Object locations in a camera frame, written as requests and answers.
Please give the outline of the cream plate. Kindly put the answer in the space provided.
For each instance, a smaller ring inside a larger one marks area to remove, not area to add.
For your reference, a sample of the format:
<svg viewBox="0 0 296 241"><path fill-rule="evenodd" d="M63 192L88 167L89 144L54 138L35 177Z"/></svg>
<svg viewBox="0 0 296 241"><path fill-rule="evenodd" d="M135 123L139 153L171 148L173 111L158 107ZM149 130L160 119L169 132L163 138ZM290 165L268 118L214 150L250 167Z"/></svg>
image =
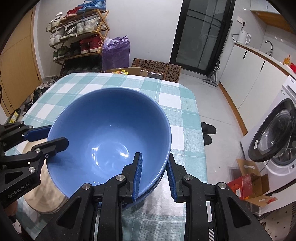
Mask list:
<svg viewBox="0 0 296 241"><path fill-rule="evenodd" d="M53 183L46 165L46 159L41 168L41 183L24 195L27 204L41 214L56 213L68 198Z"/></svg>

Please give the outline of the blue bowl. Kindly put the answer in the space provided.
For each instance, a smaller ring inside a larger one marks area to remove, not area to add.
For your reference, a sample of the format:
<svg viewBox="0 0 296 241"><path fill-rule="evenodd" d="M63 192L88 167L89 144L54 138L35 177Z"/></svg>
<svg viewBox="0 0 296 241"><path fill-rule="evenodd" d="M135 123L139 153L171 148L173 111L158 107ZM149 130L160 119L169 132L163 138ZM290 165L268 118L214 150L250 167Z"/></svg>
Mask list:
<svg viewBox="0 0 296 241"><path fill-rule="evenodd" d="M69 145L47 160L49 175L67 197L84 183L100 185L142 154L138 196L156 185L171 152L171 127L163 109L144 93L103 88L87 93L54 121L48 140Z"/></svg>
<svg viewBox="0 0 296 241"><path fill-rule="evenodd" d="M128 209L130 207L133 207L133 206L139 204L140 202L142 202L146 197L148 197L156 189L156 187L160 183L160 181L161 181L164 173L165 173L165 170L163 170L163 172L161 173L161 175L158 178L158 180L156 181L156 183L149 190L147 190L147 192L145 192L143 195L141 195L140 197L138 197L136 199L136 202L133 202L133 203L123 203L122 204L122 210L126 210L126 209Z"/></svg>

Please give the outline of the white lower kitchen cabinets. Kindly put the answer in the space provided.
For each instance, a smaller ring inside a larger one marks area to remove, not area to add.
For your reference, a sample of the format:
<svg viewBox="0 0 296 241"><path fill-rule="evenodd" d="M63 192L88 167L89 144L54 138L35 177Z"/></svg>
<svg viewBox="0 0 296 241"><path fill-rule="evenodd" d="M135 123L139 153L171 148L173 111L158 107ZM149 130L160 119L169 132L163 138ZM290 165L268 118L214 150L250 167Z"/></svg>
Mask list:
<svg viewBox="0 0 296 241"><path fill-rule="evenodd" d="M287 78L295 73L261 51L235 43L219 86L243 135L266 113Z"/></svg>

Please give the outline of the red cardboard box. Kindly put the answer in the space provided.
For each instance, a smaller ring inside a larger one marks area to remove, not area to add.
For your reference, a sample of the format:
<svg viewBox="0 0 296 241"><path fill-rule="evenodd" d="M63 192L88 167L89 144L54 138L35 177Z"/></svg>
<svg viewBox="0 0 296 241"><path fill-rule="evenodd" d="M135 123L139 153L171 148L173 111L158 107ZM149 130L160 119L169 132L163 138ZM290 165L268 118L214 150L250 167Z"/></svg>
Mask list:
<svg viewBox="0 0 296 241"><path fill-rule="evenodd" d="M250 174L241 176L229 182L227 185L240 200L247 200L252 195L252 180Z"/></svg>

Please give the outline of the teal checked tablecloth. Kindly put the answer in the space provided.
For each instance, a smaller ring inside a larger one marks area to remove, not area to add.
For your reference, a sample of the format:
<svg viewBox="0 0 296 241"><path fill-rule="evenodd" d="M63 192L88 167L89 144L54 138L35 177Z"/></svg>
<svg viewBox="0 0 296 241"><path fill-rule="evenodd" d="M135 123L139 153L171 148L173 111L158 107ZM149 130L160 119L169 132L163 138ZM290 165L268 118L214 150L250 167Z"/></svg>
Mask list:
<svg viewBox="0 0 296 241"><path fill-rule="evenodd" d="M196 99L186 87L165 80L111 73L77 73L53 84L23 117L27 125L50 125L62 110L78 97L93 90L125 87L154 99L171 125L171 152L177 164L207 181L206 157ZM183 240L186 206L171 197L168 178L142 202L122 213L124 240Z"/></svg>

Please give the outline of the yellow wooden door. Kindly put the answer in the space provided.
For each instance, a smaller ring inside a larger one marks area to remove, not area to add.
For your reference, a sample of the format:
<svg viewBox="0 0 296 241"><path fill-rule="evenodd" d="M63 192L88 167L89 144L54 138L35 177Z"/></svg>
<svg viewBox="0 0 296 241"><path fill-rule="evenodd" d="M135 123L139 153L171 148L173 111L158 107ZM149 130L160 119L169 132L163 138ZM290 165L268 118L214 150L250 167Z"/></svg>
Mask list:
<svg viewBox="0 0 296 241"><path fill-rule="evenodd" d="M24 15L1 53L1 107L6 116L21 107L41 84L34 48L35 9Z"/></svg>

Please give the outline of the black slippers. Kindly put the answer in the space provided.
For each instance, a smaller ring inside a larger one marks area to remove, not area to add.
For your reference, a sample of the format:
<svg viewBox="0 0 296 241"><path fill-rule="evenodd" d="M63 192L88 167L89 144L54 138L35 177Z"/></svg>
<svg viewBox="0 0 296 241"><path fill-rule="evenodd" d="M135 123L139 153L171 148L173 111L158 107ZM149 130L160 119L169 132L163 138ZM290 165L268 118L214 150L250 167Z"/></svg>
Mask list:
<svg viewBox="0 0 296 241"><path fill-rule="evenodd" d="M203 133L203 139L204 139L204 145L210 145L212 143L212 138L210 135L214 135L217 133L217 130L215 126L207 124L207 123L201 123L202 127L202 133Z"/></svg>

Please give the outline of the white washing machine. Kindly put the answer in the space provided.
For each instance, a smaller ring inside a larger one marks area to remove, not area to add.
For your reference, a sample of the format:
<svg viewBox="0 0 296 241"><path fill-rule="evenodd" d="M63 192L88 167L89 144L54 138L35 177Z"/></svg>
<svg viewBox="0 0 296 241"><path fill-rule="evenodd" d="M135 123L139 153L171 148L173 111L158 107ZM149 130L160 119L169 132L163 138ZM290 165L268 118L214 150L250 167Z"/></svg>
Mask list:
<svg viewBox="0 0 296 241"><path fill-rule="evenodd" d="M267 178L251 210L263 215L295 201L295 78L289 76L269 109L241 140L245 159Z"/></svg>

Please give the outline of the wooden shoe rack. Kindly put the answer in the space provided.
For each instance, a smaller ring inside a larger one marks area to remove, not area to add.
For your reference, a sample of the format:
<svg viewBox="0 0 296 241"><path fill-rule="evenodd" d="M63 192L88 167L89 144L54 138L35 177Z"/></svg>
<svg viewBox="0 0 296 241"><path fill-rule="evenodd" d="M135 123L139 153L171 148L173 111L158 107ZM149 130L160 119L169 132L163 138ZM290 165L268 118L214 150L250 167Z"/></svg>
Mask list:
<svg viewBox="0 0 296 241"><path fill-rule="evenodd" d="M108 14L109 11L94 9L67 18L58 15L57 25L47 29L49 46L54 49L53 62L61 67L59 77L102 71L102 48L110 30Z"/></svg>

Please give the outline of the yellow snack bag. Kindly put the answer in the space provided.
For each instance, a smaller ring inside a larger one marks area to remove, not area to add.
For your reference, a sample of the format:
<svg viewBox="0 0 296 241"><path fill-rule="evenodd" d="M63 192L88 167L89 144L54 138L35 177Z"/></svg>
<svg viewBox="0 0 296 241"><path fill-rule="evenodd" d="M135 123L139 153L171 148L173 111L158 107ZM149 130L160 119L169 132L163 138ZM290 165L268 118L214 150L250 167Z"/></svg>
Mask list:
<svg viewBox="0 0 296 241"><path fill-rule="evenodd" d="M113 74L123 74L123 75L128 75L128 72L125 71L125 70L117 70L117 71L114 71Z"/></svg>

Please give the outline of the purple plastic bag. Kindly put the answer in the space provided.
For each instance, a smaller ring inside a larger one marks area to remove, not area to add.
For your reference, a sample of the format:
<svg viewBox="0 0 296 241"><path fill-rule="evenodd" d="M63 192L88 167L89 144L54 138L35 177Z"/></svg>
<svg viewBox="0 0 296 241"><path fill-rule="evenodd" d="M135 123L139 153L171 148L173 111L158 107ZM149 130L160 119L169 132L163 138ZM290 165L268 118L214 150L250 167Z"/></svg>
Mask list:
<svg viewBox="0 0 296 241"><path fill-rule="evenodd" d="M127 36L106 38L102 45L102 71L126 68L130 63L130 41Z"/></svg>

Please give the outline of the open brown cardboard box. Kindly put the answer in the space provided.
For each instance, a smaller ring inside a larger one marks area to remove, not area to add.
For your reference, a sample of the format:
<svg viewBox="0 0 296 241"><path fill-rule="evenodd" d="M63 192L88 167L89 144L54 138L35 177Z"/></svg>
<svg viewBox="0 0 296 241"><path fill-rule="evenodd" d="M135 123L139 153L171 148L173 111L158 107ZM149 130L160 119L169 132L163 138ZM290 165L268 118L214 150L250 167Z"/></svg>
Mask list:
<svg viewBox="0 0 296 241"><path fill-rule="evenodd" d="M106 70L105 73L113 73L114 71L117 71L117 70L125 70L128 72L128 75L142 76L142 77L148 76L147 71L145 69L140 68L140 67L109 69L109 70Z"/></svg>

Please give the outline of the floor vacuum cleaner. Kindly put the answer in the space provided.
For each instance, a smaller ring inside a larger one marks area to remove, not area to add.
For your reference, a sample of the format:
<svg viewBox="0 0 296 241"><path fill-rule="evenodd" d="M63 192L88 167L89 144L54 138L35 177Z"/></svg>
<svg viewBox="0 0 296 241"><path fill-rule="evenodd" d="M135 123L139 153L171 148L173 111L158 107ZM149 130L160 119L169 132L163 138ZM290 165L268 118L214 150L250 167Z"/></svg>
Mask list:
<svg viewBox="0 0 296 241"><path fill-rule="evenodd" d="M217 71L220 70L220 61L218 60L215 67L214 67L214 70L207 76L206 79L203 79L203 82L204 83L207 83L207 84L210 84L214 87L218 87L218 84L217 84Z"/></svg>

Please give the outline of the patterned cardboard box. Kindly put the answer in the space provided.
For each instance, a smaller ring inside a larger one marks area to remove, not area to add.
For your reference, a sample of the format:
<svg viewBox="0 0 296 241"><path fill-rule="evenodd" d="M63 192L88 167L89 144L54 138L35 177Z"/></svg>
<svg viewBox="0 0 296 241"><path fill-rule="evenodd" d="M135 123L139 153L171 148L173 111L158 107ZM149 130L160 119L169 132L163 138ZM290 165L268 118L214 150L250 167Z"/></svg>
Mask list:
<svg viewBox="0 0 296 241"><path fill-rule="evenodd" d="M178 65L138 58L133 59L132 67L145 69L150 78L161 78L162 80L174 83L179 82L182 69L182 67Z"/></svg>

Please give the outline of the white electric kettle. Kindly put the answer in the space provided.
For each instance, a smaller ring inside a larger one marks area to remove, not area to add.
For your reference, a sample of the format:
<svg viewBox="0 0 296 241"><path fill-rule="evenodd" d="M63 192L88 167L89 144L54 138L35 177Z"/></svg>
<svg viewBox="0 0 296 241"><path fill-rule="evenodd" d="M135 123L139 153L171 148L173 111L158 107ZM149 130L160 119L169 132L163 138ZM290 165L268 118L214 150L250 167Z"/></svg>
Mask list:
<svg viewBox="0 0 296 241"><path fill-rule="evenodd" d="M241 44L249 44L250 40L251 40L251 35L245 30L240 30L237 38L237 42Z"/></svg>

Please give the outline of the black glass door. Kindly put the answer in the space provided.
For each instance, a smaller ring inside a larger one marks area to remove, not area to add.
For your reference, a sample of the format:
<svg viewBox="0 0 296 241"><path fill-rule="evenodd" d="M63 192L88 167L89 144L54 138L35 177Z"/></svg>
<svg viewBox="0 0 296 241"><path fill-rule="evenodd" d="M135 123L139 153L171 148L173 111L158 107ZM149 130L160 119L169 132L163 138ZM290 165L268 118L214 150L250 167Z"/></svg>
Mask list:
<svg viewBox="0 0 296 241"><path fill-rule="evenodd" d="M170 63L209 75L227 40L235 0L183 1Z"/></svg>

